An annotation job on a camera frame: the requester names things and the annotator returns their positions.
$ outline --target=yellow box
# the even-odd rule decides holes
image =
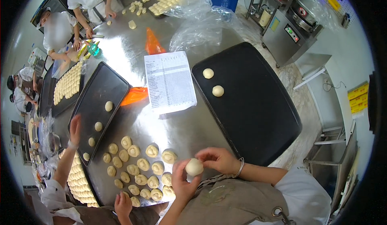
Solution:
[[[363,95],[364,93],[368,92],[368,82],[362,85],[361,87],[356,88],[355,90],[348,92],[348,100],[352,100],[356,97],[359,97]]]

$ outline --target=plastic bag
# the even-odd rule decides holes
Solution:
[[[165,49],[161,47],[161,44],[153,34],[153,31],[148,27],[146,28],[145,50],[149,55],[166,53]]]

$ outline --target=baker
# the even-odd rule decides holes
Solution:
[[[224,148],[201,150],[196,158],[222,175],[202,182],[197,175],[189,183],[185,167],[190,159],[175,163],[176,199],[160,225],[328,223],[331,198],[302,165],[287,171],[245,164]]]
[[[69,9],[74,10],[75,16],[86,29],[87,38],[91,38],[93,30],[89,27],[80,8],[87,9],[90,21],[95,25],[101,24],[109,15],[116,17],[116,12],[123,9],[117,0],[67,0]]]

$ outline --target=white chef uniform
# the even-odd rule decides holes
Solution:
[[[101,24],[101,20],[98,15],[94,12],[93,7],[95,7],[99,14],[106,18],[105,14],[105,2],[103,0],[67,0],[67,5],[69,9],[74,10],[80,6],[83,9],[87,9],[90,21],[95,25]],[[115,12],[121,11],[123,7],[118,3],[117,0],[111,0],[111,9]]]

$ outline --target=dough ball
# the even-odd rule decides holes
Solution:
[[[129,147],[132,145],[132,141],[130,140],[129,136],[125,136],[121,140],[121,145],[124,149],[128,150]]]
[[[117,156],[113,158],[113,164],[117,168],[121,168],[122,167],[122,161]]]
[[[89,139],[89,145],[90,145],[90,147],[94,147],[95,144],[96,144],[95,140],[91,137],[91,138]]]
[[[151,198],[151,191],[148,190],[148,189],[142,189],[141,192],[140,192],[140,196],[142,196],[143,198],[149,200]]]
[[[151,157],[151,158],[155,158],[158,154],[159,154],[159,149],[154,146],[154,145],[149,145],[146,150],[145,150],[145,153]]]
[[[140,148],[137,145],[130,145],[128,154],[132,157],[137,157],[140,154]]]
[[[116,168],[114,168],[113,166],[109,166],[108,167],[108,175],[111,177],[116,176]]]
[[[115,155],[118,151],[119,151],[119,147],[118,147],[115,143],[111,143],[111,144],[109,145],[109,152],[110,152],[112,155]]]
[[[126,170],[128,171],[129,174],[134,175],[134,176],[140,174],[140,169],[138,169],[137,165],[128,165],[126,167]]]
[[[127,151],[127,150],[121,150],[120,153],[119,153],[119,157],[120,157],[120,159],[121,159],[123,162],[128,161],[128,159],[129,159],[128,151]]]
[[[137,196],[140,193],[140,189],[137,187],[137,185],[130,185],[128,186],[128,189],[130,193],[132,193],[135,196]]]
[[[158,162],[152,164],[152,170],[155,175],[162,175],[164,173],[164,166]]]
[[[157,179],[156,176],[151,176],[148,181],[147,181],[147,184],[150,188],[152,189],[156,189],[157,187],[159,187],[159,179]]]
[[[147,171],[149,169],[149,162],[146,159],[141,158],[137,160],[137,166],[143,171]]]
[[[129,174],[126,173],[125,171],[121,172],[121,180],[125,183],[129,183],[130,182],[130,177],[129,177]]]
[[[144,176],[144,175],[136,175],[134,177],[134,181],[138,185],[146,185],[146,183],[148,181],[148,178],[146,176]]]
[[[187,174],[196,176],[203,172],[203,164],[200,162],[200,160],[192,158],[185,166],[185,170],[187,171]]]
[[[113,109],[113,102],[106,102],[105,104],[105,110],[106,111],[111,111]]]
[[[162,192],[159,189],[153,189],[151,191],[151,198],[155,201],[160,201],[162,199]]]
[[[119,179],[115,179],[114,180],[114,184],[116,187],[118,187],[119,189],[122,189],[123,188],[123,183],[122,181],[120,181]]]
[[[173,164],[177,159],[177,155],[172,151],[166,150],[161,154],[161,158],[165,163]]]
[[[203,71],[203,76],[206,79],[211,79],[214,76],[214,71],[210,68],[207,68]]]
[[[140,200],[137,197],[133,196],[130,199],[132,200],[133,207],[140,207],[141,206]]]
[[[97,132],[101,131],[102,130],[102,122],[96,122],[96,124],[94,125],[94,128],[96,129]]]
[[[212,88],[212,94],[216,97],[221,97],[225,93],[225,90],[221,86],[214,86]]]
[[[166,196],[169,196],[169,197],[176,197],[175,195],[175,191],[173,190],[173,188],[171,186],[164,186],[162,188],[162,193]]]
[[[110,154],[109,154],[109,153],[103,153],[103,161],[104,161],[105,163],[109,163],[110,160],[111,160]]]
[[[161,177],[161,182],[166,186],[172,186],[172,177],[171,174],[165,173]]]
[[[88,153],[83,153],[83,159],[86,161],[90,160],[90,155]]]

